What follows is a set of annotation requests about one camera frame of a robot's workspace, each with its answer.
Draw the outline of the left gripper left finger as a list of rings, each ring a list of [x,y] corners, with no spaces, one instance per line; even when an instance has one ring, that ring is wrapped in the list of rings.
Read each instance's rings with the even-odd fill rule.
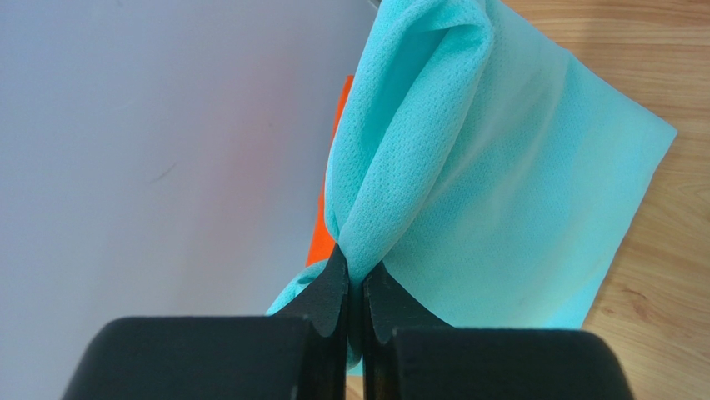
[[[67,399],[342,399],[349,276],[339,248],[267,317],[122,317],[88,344]]]

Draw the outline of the folded orange t-shirt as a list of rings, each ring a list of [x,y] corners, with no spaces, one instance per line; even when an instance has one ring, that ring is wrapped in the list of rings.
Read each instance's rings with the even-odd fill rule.
[[[348,96],[353,85],[353,79],[353,75],[346,76],[344,84],[342,85],[332,125],[329,148],[331,148],[333,139],[336,136],[338,125],[343,115],[343,109],[347,103]],[[315,263],[321,262],[322,260],[327,260],[332,253],[335,243],[335,240],[328,232],[325,222],[325,179],[323,179],[321,190],[317,199],[317,213],[305,266],[308,268]]]

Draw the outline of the mint green t-shirt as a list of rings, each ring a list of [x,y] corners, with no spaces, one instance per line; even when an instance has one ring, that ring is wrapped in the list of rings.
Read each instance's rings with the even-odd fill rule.
[[[384,1],[325,176],[379,263],[461,328],[578,329],[676,129],[500,1]]]

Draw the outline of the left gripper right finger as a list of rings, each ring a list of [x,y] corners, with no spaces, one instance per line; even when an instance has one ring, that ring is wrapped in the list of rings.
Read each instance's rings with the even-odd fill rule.
[[[383,264],[362,283],[367,399],[631,399],[611,348],[579,330],[455,328]]]

